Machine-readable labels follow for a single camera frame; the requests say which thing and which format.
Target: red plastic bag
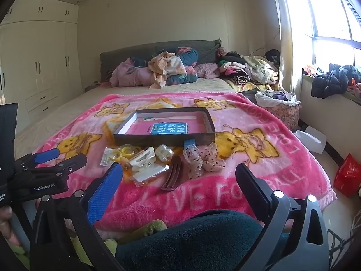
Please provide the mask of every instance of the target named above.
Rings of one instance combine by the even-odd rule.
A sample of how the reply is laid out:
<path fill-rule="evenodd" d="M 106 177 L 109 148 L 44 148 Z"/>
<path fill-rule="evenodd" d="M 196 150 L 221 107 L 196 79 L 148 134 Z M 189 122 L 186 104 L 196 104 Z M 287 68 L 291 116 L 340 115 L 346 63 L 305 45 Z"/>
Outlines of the red plastic bag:
<path fill-rule="evenodd" d="M 333 182 L 333 187 L 338 189 L 348 198 L 358 192 L 361 183 L 361 165 L 348 154 L 347 158 L 338 169 Z"/>

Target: wardrobe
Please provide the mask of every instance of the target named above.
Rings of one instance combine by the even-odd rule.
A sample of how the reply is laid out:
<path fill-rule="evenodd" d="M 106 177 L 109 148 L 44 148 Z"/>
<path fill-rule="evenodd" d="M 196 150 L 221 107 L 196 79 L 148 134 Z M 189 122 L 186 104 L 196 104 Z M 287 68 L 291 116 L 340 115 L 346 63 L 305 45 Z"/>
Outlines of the wardrobe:
<path fill-rule="evenodd" d="M 83 93 L 78 6 L 15 0 L 0 24 L 0 104 L 19 103 L 17 132 Z"/>

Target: gray headboard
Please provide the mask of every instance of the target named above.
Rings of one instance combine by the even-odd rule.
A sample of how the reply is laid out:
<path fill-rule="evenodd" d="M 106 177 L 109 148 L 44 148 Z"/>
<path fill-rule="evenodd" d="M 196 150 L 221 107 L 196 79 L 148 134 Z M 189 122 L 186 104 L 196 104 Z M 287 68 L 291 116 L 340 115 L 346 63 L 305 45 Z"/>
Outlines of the gray headboard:
<path fill-rule="evenodd" d="M 141 59 L 151 59 L 152 55 L 159 50 L 187 46 L 198 51 L 198 63 L 217 63 L 216 51 L 221 47 L 221 39 L 216 41 L 170 41 L 156 42 L 152 44 L 139 45 L 134 47 L 123 48 L 100 54 L 100 72 L 102 81 L 106 78 L 107 72 L 116 68 L 120 63 L 129 57 L 138 57 Z"/>

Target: bed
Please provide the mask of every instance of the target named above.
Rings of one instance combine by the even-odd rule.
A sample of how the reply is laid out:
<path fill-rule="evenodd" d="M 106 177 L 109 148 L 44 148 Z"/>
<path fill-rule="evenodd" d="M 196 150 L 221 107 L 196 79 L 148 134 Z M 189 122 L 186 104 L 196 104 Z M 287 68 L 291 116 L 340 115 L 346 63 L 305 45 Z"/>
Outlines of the bed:
<path fill-rule="evenodd" d="M 200 61 L 213 63 L 214 48 L 219 43 L 219 40 L 183 41 L 164 45 L 198 48 Z M 103 53 L 100 56 L 102 77 L 127 56 L 139 56 L 139 50 L 146 56 L 162 46 L 157 43 Z M 46 164 L 53 166 L 80 152 L 86 154 L 87 165 L 69 176 L 68 192 L 56 197 L 69 196 L 77 189 L 86 189 L 94 178 L 105 173 L 106 168 L 100 166 L 102 153 L 105 147 L 115 146 L 112 133 L 122 121 L 135 109 L 155 107 L 206 107 L 217 132 L 217 156 L 226 162 L 226 168 L 220 173 L 205 173 L 189 180 L 185 166 L 181 184 L 172 192 L 160 190 L 165 176 L 136 187 L 129 179 L 131 171 L 124 171 L 106 213 L 95 224 L 97 229 L 131 231 L 155 219 L 172 226 L 214 208 L 253 215 L 235 181 L 235 167 L 242 162 L 272 189 L 283 190 L 295 198 L 315 195 L 321 209 L 336 199 L 325 171 L 292 132 L 219 78 L 198 79 L 195 83 L 154 90 L 145 86 L 95 88 L 17 134 L 16 157 L 57 147 L 61 156 Z M 182 155 L 183 149 L 175 148 L 175 153 Z"/>

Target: beige bed sheet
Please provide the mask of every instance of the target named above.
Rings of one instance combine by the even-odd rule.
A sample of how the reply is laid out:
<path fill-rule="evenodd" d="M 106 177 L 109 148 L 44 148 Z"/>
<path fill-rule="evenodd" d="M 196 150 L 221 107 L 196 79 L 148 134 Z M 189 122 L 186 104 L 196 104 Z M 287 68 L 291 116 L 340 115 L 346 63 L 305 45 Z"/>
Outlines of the beige bed sheet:
<path fill-rule="evenodd" d="M 225 81 L 219 78 L 200 78 L 194 83 L 166 86 L 162 89 L 149 89 L 147 86 L 123 87 L 123 88 L 95 88 L 85 94 L 62 105 L 44 118 L 29 125 L 15 136 L 15 156 L 20 158 L 33 152 L 46 140 L 60 129 L 65 127 L 73 119 L 86 111 L 102 98 L 110 94 L 142 95 L 149 93 L 165 92 L 235 92 Z"/>

